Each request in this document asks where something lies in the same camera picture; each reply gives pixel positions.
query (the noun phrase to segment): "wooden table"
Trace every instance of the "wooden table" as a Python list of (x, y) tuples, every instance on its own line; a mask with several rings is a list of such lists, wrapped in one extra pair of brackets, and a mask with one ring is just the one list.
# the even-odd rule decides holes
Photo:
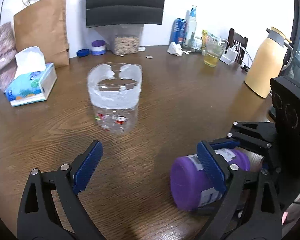
[[(173, 161), (195, 153), (200, 140), (224, 137), (234, 121), (265, 121), (271, 98), (254, 94), (237, 64), (220, 61), (211, 68), (202, 55), (178, 57), (166, 50), (153, 46), (124, 57), (108, 52), (73, 58), (70, 66), (57, 69), (58, 80), (45, 102), (13, 108), (0, 93), (0, 215), (12, 232), (30, 171), (71, 163), (94, 139), (103, 143), (104, 155), (79, 198), (108, 240), (191, 239), (201, 229), (207, 217), (192, 217), (173, 203)], [(138, 123), (122, 137), (94, 120), (86, 77), (103, 62), (143, 68)]]

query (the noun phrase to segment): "chair backrest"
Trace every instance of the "chair backrest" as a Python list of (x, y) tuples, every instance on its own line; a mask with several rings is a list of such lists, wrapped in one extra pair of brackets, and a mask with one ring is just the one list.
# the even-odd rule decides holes
[[(234, 29), (231, 28), (229, 31), (228, 42), (231, 47), (236, 44), (239, 44), (246, 49), (247, 44), (248, 44), (248, 38), (247, 37), (243, 38), (240, 34), (235, 33)], [(242, 64), (241, 58), (243, 59), (245, 51), (242, 48), (240, 48), (239, 46), (236, 47), (236, 51), (238, 52), (238, 55), (235, 59), (235, 62), (237, 62), (239, 65), (241, 65)]]

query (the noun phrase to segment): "yellow liquid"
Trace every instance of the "yellow liquid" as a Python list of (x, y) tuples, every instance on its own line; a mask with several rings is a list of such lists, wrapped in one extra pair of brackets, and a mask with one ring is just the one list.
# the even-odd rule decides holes
[(219, 59), (219, 57), (213, 56), (208, 52), (203, 56), (204, 63), (211, 67), (215, 67), (218, 64)]

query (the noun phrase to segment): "blue tissue box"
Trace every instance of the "blue tissue box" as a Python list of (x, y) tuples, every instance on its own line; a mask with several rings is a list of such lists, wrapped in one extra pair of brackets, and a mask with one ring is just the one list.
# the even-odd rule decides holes
[(18, 76), (5, 91), (12, 106), (46, 101), (57, 80), (53, 63), (47, 63), (44, 71)]

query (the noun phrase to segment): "thermos handle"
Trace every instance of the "thermos handle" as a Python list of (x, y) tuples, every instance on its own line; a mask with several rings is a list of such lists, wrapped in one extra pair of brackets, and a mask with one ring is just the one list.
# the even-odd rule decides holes
[(281, 71), (283, 71), (283, 70), (285, 70), (287, 67), (289, 67), (290, 64), (291, 64), (291, 62), (292, 62), (292, 59), (293, 59), (293, 48), (292, 48), (289, 44), (284, 43), (284, 45), (287, 46), (288, 49), (291, 51), (291, 55), (290, 55), (289, 62), (287, 63), (287, 65), (284, 65), (284, 66), (282, 67), (282, 70), (281, 70)]

